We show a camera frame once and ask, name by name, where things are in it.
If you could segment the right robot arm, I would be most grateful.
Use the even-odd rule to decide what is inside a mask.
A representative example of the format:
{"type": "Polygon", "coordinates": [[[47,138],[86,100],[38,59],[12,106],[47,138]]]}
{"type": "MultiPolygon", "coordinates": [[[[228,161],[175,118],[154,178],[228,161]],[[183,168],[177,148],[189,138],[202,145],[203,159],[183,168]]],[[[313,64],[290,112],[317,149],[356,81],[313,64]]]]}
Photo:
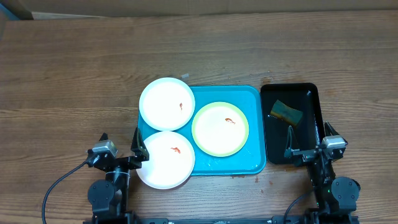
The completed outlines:
{"type": "Polygon", "coordinates": [[[353,217],[359,198],[360,184],[349,177],[337,177],[333,162],[343,158],[348,142],[339,135],[330,123],[324,123],[326,136],[313,149],[294,149],[293,127],[287,128],[287,143],[284,157],[291,159],[297,167],[305,166],[313,189],[294,200],[286,209],[283,223],[358,223],[353,217]],[[317,201],[316,208],[308,208],[301,216],[290,216],[292,207],[310,194],[317,201]]]}

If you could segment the yellow green rimmed plate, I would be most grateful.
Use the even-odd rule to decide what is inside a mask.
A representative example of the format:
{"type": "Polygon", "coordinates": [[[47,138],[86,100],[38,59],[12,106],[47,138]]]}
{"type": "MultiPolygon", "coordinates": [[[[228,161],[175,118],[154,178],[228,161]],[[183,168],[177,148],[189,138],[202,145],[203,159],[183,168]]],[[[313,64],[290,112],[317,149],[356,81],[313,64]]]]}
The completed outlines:
{"type": "Polygon", "coordinates": [[[215,157],[231,156],[248,140],[248,119],[231,103],[209,103],[194,116],[192,136],[203,152],[215,157]]]}

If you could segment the green yellow scrub sponge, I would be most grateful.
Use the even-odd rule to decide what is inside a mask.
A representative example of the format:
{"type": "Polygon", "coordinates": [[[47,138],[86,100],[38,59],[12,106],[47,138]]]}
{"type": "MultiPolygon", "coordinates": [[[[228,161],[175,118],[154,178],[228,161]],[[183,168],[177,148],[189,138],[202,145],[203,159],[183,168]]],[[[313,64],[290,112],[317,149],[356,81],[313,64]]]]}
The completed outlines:
{"type": "Polygon", "coordinates": [[[285,121],[291,126],[297,126],[303,118],[302,111],[291,108],[280,100],[274,103],[270,115],[285,121]]]}

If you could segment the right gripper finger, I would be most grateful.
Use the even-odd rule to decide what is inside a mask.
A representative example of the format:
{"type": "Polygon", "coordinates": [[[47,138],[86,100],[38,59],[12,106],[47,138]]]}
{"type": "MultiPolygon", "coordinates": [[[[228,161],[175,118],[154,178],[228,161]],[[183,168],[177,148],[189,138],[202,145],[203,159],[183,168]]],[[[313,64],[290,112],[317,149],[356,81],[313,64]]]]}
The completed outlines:
{"type": "Polygon", "coordinates": [[[296,140],[294,129],[292,126],[289,126],[287,128],[287,142],[285,145],[285,152],[293,152],[299,150],[300,146],[298,144],[298,141],[296,140]]]}
{"type": "Polygon", "coordinates": [[[326,137],[339,135],[339,133],[333,128],[333,126],[328,121],[324,123],[324,129],[326,137]]]}

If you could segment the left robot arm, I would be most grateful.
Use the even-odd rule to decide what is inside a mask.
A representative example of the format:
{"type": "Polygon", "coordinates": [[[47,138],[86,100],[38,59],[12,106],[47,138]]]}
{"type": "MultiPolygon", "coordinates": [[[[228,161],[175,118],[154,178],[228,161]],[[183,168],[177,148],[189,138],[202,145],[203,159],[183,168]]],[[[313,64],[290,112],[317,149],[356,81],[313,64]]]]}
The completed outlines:
{"type": "Polygon", "coordinates": [[[139,128],[134,132],[131,151],[131,156],[118,157],[118,150],[106,133],[88,151],[88,166],[105,172],[105,178],[97,180],[88,189],[92,223],[141,222],[134,212],[127,209],[130,171],[140,169],[142,163],[149,160],[149,152],[139,128]]]}

